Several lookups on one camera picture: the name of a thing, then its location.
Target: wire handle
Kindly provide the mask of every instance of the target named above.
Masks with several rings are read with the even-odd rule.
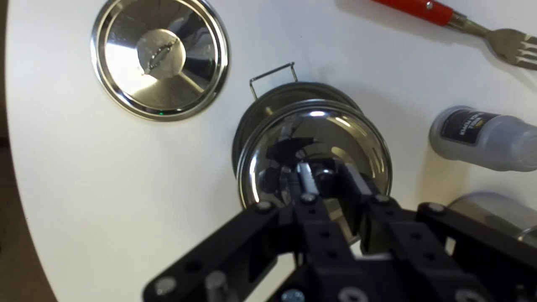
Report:
[[[295,72],[295,62],[288,62],[288,64],[283,64],[283,65],[275,67],[272,70],[267,70],[267,72],[263,72],[263,74],[260,74],[257,77],[252,77],[250,79],[250,89],[252,89],[253,97],[258,99],[253,82],[257,82],[257,80],[260,80],[263,77],[268,77],[270,74],[280,72],[283,69],[290,69],[290,74],[292,74],[293,80],[299,82],[299,77],[297,77],[297,72]]]

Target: white tabletop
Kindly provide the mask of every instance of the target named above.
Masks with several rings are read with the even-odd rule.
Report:
[[[231,171],[248,79],[295,62],[302,80],[352,96],[387,141],[392,196],[448,203],[476,190],[537,206],[537,173],[439,159],[434,116],[455,104],[537,124],[537,72],[468,35],[369,0],[213,0],[230,39],[223,92],[156,122],[116,102],[90,62],[104,0],[8,5],[8,127],[23,210],[59,300],[139,300],[144,283],[240,211]],[[537,33],[537,2],[448,0],[483,25]]]

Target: red fork handle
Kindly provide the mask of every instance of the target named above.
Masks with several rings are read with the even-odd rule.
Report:
[[[396,10],[406,12],[418,18],[436,25],[448,25],[453,17],[453,8],[433,0],[374,0]]]

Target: metal bracket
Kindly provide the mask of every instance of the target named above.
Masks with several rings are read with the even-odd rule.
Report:
[[[263,74],[260,74],[260,75],[257,75],[257,77],[252,77],[252,79],[250,79],[250,89],[252,89],[253,97],[258,99],[258,94],[257,94],[257,91],[255,91],[253,82],[257,82],[257,80],[260,80],[260,79],[263,79],[263,77],[268,77],[270,74],[275,74],[275,72],[283,70],[283,69],[290,69],[290,74],[292,74],[293,80],[299,82],[299,77],[297,77],[297,72],[295,72],[295,62],[288,62],[288,64],[283,64],[283,65],[275,67],[275,69],[272,69],[272,70],[267,70],[267,72],[263,72]]]

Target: fork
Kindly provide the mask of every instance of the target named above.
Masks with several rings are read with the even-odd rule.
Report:
[[[441,27],[481,37],[503,62],[537,70],[537,37],[513,28],[488,30],[466,15],[434,0],[374,0]]]

